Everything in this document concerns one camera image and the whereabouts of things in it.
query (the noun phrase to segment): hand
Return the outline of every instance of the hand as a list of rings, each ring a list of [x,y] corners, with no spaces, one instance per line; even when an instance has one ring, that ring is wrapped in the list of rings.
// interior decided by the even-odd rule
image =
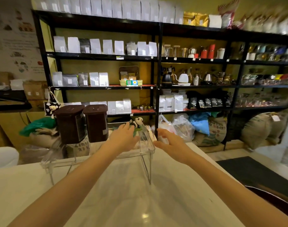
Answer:
[[[157,130],[159,136],[168,139],[169,145],[160,141],[154,141],[153,144],[164,150],[174,160],[187,165],[189,157],[193,155],[194,152],[184,143],[184,140],[166,129]]]
[[[117,130],[114,130],[105,145],[109,145],[111,149],[116,149],[117,154],[121,154],[125,151],[130,151],[136,143],[140,140],[139,136],[133,137],[134,126],[130,126],[129,122],[119,126]]]

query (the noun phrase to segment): black floor mat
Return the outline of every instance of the black floor mat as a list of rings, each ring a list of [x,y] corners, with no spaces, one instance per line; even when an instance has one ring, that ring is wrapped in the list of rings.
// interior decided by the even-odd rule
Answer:
[[[249,156],[221,160],[217,164],[244,185],[260,184],[288,197],[288,180]]]

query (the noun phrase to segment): brown canister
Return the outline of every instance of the brown canister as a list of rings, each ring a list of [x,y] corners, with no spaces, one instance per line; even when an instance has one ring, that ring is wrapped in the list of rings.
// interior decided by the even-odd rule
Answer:
[[[83,113],[86,117],[89,142],[106,141],[108,139],[107,106],[104,104],[88,105]]]
[[[55,111],[58,130],[63,144],[75,144],[85,138],[84,105],[67,105]]]

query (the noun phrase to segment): panda toy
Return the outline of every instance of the panda toy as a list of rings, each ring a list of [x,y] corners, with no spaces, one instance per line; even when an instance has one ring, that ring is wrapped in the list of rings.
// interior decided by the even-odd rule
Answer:
[[[135,126],[135,128],[140,128],[143,124],[143,118],[136,118],[134,121],[130,120],[130,125]]]

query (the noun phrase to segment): shelving unit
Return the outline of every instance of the shelving unit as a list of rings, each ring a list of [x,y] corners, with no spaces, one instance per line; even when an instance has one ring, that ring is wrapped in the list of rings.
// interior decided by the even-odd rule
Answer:
[[[288,36],[279,34],[266,34],[260,32],[249,32],[243,30],[229,30],[229,29],[217,29],[200,26],[188,26],[178,25],[169,23],[157,23],[147,22],[138,20],[127,20],[127,19],[116,19],[107,17],[96,17],[86,15],[75,15],[65,14],[47,11],[32,11],[36,32],[38,36],[40,52],[44,64],[44,71],[49,86],[52,86],[50,68],[48,65],[47,57],[55,58],[57,70],[62,71],[61,59],[68,60],[104,60],[104,61],[137,61],[137,62],[151,62],[151,82],[150,84],[143,85],[142,87],[122,87],[119,85],[110,85],[109,87],[52,87],[52,90],[61,90],[63,101],[67,102],[66,91],[67,90],[112,90],[112,89],[150,89],[150,102],[153,102],[153,96],[156,97],[156,105],[159,105],[159,96],[161,89],[199,89],[199,88],[234,88],[234,94],[232,98],[232,106],[229,108],[211,108],[211,109],[196,109],[189,110],[185,109],[182,112],[159,112],[159,108],[153,111],[137,111],[133,110],[132,115],[155,115],[155,125],[158,127],[158,115],[160,114],[175,114],[175,113],[193,113],[198,111],[228,111],[228,122],[227,130],[229,129],[230,121],[234,110],[274,110],[288,108],[286,106],[275,106],[275,107],[258,107],[248,108],[235,106],[236,98],[240,88],[288,88],[288,85],[252,85],[243,86],[241,85],[241,77],[243,74],[245,65],[273,65],[279,66],[279,73],[282,72],[284,66],[288,66],[288,62],[271,62],[271,61],[248,61],[246,55],[249,49],[249,43],[264,43],[264,44],[283,44],[288,45]],[[152,36],[152,41],[155,41],[158,36],[157,43],[162,44],[164,36],[182,37],[182,38],[198,38],[198,39],[214,39],[227,41],[224,59],[192,59],[192,58],[181,58],[181,57],[162,57],[162,51],[158,51],[157,57],[143,57],[143,56],[116,56],[116,55],[104,55],[104,54],[83,54],[83,53],[56,53],[47,52],[45,50],[42,30],[40,26],[40,20],[47,23],[50,26],[51,37],[56,35],[55,28],[68,28],[68,29],[85,29],[95,31],[109,31],[109,32],[122,32],[122,33],[133,33],[133,34],[146,34]],[[231,43],[234,41],[245,42],[244,52],[241,60],[230,60],[228,59],[228,53],[231,47]],[[158,73],[157,82],[154,83],[154,65],[157,62]],[[227,86],[176,86],[164,87],[161,86],[161,73],[162,63],[191,63],[191,64],[221,64],[222,71],[225,72],[228,64],[239,65],[239,72],[236,85]]]

